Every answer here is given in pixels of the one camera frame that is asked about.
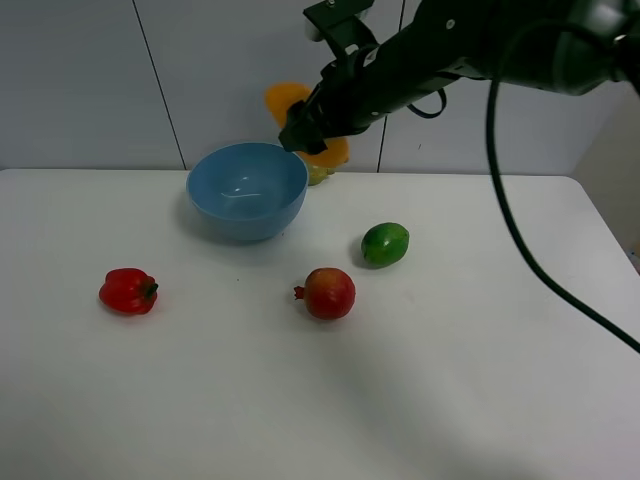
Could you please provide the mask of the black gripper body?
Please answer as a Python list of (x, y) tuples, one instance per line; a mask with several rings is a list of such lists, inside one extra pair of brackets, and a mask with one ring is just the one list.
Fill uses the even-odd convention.
[(305, 102), (323, 138), (360, 134), (400, 107), (390, 63), (379, 51), (364, 47), (322, 70), (321, 82)]

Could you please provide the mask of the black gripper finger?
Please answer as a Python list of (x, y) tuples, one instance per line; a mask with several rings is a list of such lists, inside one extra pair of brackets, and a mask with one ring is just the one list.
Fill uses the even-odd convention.
[(278, 139), (288, 152), (320, 154), (327, 149), (322, 132), (303, 100), (297, 101), (287, 110), (285, 125)]

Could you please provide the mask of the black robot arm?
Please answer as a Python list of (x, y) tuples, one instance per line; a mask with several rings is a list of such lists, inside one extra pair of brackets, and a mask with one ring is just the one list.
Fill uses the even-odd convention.
[(330, 139), (358, 135), (461, 78), (583, 95), (625, 79), (614, 45), (639, 31), (636, 1), (423, 1), (379, 43), (361, 19), (372, 5), (305, 9), (335, 58), (311, 95), (286, 110), (286, 150), (320, 154)]

